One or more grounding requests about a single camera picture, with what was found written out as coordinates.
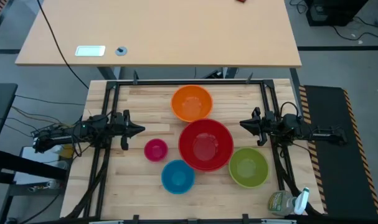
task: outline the bottle cap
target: bottle cap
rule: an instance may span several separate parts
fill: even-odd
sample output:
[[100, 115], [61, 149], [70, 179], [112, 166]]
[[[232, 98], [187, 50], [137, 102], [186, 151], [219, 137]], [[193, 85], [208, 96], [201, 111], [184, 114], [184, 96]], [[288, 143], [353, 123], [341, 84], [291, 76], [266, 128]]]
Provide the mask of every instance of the bottle cap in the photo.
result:
[[305, 187], [302, 193], [295, 200], [294, 213], [297, 215], [302, 215], [305, 211], [306, 204], [309, 198], [309, 188]]

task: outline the wooden table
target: wooden table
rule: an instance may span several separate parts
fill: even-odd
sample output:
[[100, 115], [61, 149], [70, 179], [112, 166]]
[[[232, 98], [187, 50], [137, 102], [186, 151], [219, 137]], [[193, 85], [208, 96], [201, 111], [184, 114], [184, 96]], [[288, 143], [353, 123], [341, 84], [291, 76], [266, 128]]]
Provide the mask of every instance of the wooden table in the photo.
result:
[[[277, 79], [275, 90], [278, 103], [295, 102], [289, 79]], [[100, 114], [105, 94], [106, 81], [92, 81], [88, 92], [83, 118]], [[211, 172], [196, 172], [196, 183], [184, 195], [173, 195], [161, 184], [161, 171], [167, 162], [180, 159], [178, 139], [186, 123], [172, 113], [169, 102], [179, 86], [123, 86], [120, 88], [118, 111], [130, 110], [132, 122], [146, 127], [146, 131], [128, 140], [130, 149], [122, 151], [120, 138], [114, 138], [108, 166], [102, 219], [182, 219], [182, 218], [241, 218], [243, 213], [250, 218], [273, 217], [267, 211], [271, 194], [278, 190], [272, 150], [267, 143], [257, 147], [267, 158], [270, 167], [268, 180], [257, 189], [244, 189], [229, 175], [228, 167]], [[214, 109], [209, 116], [223, 123], [231, 132], [235, 150], [255, 146], [256, 137], [239, 125], [249, 119], [254, 107], [263, 113], [262, 95], [258, 85], [204, 85], [214, 99]], [[283, 113], [294, 113], [285, 107]], [[169, 146], [167, 158], [159, 163], [149, 162], [143, 154], [147, 141], [161, 138]], [[298, 144], [306, 147], [304, 141]], [[289, 147], [297, 187], [309, 187], [309, 201], [323, 213], [313, 168], [306, 150]], [[88, 186], [93, 149], [77, 158], [70, 171], [61, 216], [71, 212]], [[91, 214], [95, 211], [96, 196], [92, 200]]]
[[[44, 12], [70, 65], [300, 67], [284, 0], [55, 0]], [[102, 57], [76, 57], [104, 45]], [[124, 46], [125, 56], [115, 50]], [[18, 65], [65, 65], [41, 12]]]

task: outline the spray bottle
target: spray bottle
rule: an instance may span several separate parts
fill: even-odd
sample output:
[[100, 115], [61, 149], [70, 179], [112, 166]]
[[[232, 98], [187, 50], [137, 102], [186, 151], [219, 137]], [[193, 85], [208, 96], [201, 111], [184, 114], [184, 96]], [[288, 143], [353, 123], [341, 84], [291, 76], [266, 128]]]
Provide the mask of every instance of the spray bottle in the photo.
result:
[[291, 192], [281, 190], [275, 192], [269, 199], [268, 210], [274, 215], [286, 216], [291, 213], [302, 215], [309, 198], [309, 188], [305, 187], [298, 197]]

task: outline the pink cup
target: pink cup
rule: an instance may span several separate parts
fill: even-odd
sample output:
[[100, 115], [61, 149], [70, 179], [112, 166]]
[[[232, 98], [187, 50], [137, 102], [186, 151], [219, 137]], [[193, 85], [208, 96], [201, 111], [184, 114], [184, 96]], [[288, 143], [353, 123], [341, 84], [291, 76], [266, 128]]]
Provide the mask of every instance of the pink cup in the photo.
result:
[[144, 147], [144, 155], [152, 162], [158, 162], [166, 157], [168, 146], [161, 139], [152, 139]]

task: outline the bowl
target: bowl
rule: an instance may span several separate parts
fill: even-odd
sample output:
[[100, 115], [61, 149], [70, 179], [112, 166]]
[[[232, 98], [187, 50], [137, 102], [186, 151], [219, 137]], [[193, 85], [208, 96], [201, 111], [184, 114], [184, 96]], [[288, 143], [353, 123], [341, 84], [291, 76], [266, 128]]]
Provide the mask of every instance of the bowl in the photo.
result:
[[167, 144], [161, 139], [152, 139], [144, 147], [144, 155], [152, 162], [158, 162], [166, 157]]
[[173, 94], [171, 108], [182, 121], [193, 122], [208, 117], [212, 111], [212, 97], [201, 86], [185, 85]]
[[237, 184], [252, 189], [268, 179], [269, 166], [261, 152], [245, 147], [234, 152], [229, 162], [229, 172]]
[[193, 169], [215, 171], [226, 165], [233, 154], [232, 135], [222, 123], [200, 119], [184, 128], [179, 152]]
[[161, 182], [172, 194], [184, 194], [194, 185], [194, 170], [183, 160], [171, 161], [163, 169]]

